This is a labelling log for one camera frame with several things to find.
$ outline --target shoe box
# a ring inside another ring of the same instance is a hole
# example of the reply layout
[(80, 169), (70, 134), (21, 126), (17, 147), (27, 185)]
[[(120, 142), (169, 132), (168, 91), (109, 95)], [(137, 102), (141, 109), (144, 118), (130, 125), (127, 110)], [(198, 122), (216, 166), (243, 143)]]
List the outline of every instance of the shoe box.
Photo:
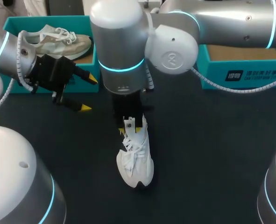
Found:
[[(227, 88), (262, 87), (276, 81), (276, 49), (200, 45), (197, 67), (206, 78)], [(201, 82), (203, 89), (215, 89)]]
[[(4, 30), (17, 36), (22, 30), (28, 32), (37, 32), (46, 24), (55, 28), (64, 28), (69, 32), (84, 34), (93, 38), (90, 26), (89, 16), (39, 16), (39, 17), (9, 17), (5, 23)], [(96, 55), (95, 46), (91, 46), (91, 54), (75, 61), (76, 65), (84, 70), (90, 71), (91, 74), (99, 81), (99, 63)], [(4, 86), (8, 86), (10, 78), (2, 75)], [(65, 93), (72, 92), (98, 92), (99, 85), (92, 85), (85, 82), (80, 77), (73, 76), (65, 88)], [(38, 88), (37, 93), (49, 92), (43, 88)], [(17, 82), (14, 84), (12, 93), (29, 93)]]

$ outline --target glowing blue light ring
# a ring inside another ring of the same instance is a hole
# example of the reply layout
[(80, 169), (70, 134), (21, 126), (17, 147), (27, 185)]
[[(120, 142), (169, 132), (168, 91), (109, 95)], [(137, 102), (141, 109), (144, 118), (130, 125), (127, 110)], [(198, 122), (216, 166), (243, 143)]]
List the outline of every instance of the glowing blue light ring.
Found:
[(1, 46), (1, 48), (0, 48), (0, 56), (1, 56), (1, 54), (2, 54), (2, 52), (3, 52), (3, 50), (4, 50), (4, 48), (5, 48), (5, 45), (6, 45), (7, 41), (8, 41), (8, 38), (9, 38), (9, 32), (6, 33), (4, 42), (2, 43), (2, 46)]
[(52, 199), (50, 201), (50, 205), (48, 210), (46, 211), (45, 215), (43, 216), (42, 220), (38, 223), (38, 224), (42, 224), (44, 222), (44, 220), (46, 219), (46, 217), (48, 216), (49, 212), (50, 212), (50, 208), (53, 205), (53, 201), (54, 201), (54, 196), (55, 196), (55, 184), (54, 184), (54, 179), (52, 177), (52, 175), (50, 176), (52, 178), (52, 182), (53, 182), (53, 195), (52, 195)]
[(180, 14), (184, 14), (184, 15), (187, 15), (187, 16), (191, 17), (191, 18), (197, 23), (197, 25), (198, 25), (198, 27), (199, 27), (199, 31), (200, 31), (200, 25), (199, 25), (198, 21), (197, 21), (196, 18), (195, 18), (194, 16), (192, 16), (191, 14), (186, 13), (186, 12), (183, 12), (183, 11), (179, 11), (179, 10), (175, 10), (175, 11), (168, 12), (168, 13), (180, 13)]
[(99, 64), (106, 70), (108, 71), (114, 71), (114, 72), (126, 72), (126, 71), (130, 71), (130, 70), (133, 70), (133, 69), (136, 69), (138, 68), (144, 61), (144, 58), (142, 59), (142, 61), (140, 61), (138, 64), (136, 64), (135, 66), (131, 67), (131, 68), (128, 68), (128, 69), (110, 69), (106, 66), (104, 66), (100, 61), (99, 61)]
[(272, 32), (269, 38), (269, 44), (267, 45), (266, 49), (270, 48), (270, 46), (272, 45), (274, 36), (275, 36), (275, 30), (276, 30), (276, 0), (271, 0), (271, 1), (273, 2), (274, 18), (273, 18)]
[(268, 193), (267, 193), (267, 184), (266, 184), (266, 183), (267, 183), (267, 175), (268, 175), (268, 172), (269, 172), (269, 170), (267, 171), (267, 174), (265, 175), (265, 179), (264, 179), (264, 191), (265, 191), (265, 196), (267, 197), (268, 203), (269, 203), (271, 209), (273, 210), (273, 212), (274, 212), (275, 215), (276, 215), (276, 210), (275, 210), (274, 207), (272, 206), (272, 204), (271, 204), (271, 202), (270, 202), (270, 200), (269, 200)]

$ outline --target logo on box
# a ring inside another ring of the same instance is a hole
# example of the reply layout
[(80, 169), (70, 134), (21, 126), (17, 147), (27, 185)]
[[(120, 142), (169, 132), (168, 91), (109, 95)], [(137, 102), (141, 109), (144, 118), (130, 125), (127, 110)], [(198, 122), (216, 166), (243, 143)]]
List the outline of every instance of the logo on box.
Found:
[(240, 81), (243, 70), (230, 70), (227, 73), (225, 81)]

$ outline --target white shoelace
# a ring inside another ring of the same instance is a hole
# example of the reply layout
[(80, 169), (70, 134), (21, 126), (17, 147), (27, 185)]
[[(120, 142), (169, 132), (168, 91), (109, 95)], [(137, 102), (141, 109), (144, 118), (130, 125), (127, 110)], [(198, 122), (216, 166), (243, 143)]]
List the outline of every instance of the white shoelace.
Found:
[(142, 144), (137, 145), (137, 143), (130, 140), (126, 134), (124, 136), (122, 144), (124, 145), (127, 151), (122, 153), (122, 165), (124, 169), (127, 169), (131, 172), (131, 175), (133, 174), (134, 164), (137, 158), (145, 157), (144, 142)]
[(68, 32), (66, 29), (58, 27), (55, 29), (56, 32), (60, 32), (56, 41), (66, 40), (67, 44), (72, 44), (77, 40), (75, 32)]

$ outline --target sneaker sole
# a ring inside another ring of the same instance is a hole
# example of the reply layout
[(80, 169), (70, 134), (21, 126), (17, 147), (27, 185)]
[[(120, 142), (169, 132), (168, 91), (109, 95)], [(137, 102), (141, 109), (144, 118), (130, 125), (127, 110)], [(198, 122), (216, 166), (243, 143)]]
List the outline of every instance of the sneaker sole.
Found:
[[(67, 55), (67, 56), (64, 56), (64, 57), (66, 57), (66, 58), (68, 58), (70, 60), (77, 60), (77, 59), (81, 58), (85, 53), (87, 53), (89, 51), (89, 49), (90, 48), (88, 48), (88, 49), (86, 49), (86, 50), (84, 50), (84, 51), (82, 51), (80, 53), (77, 53), (75, 55)], [(59, 58), (61, 58), (63, 56), (63, 55), (52, 55), (52, 54), (47, 54), (47, 55), (49, 55), (49, 56), (51, 56), (51, 57), (53, 57), (55, 59), (59, 59)]]

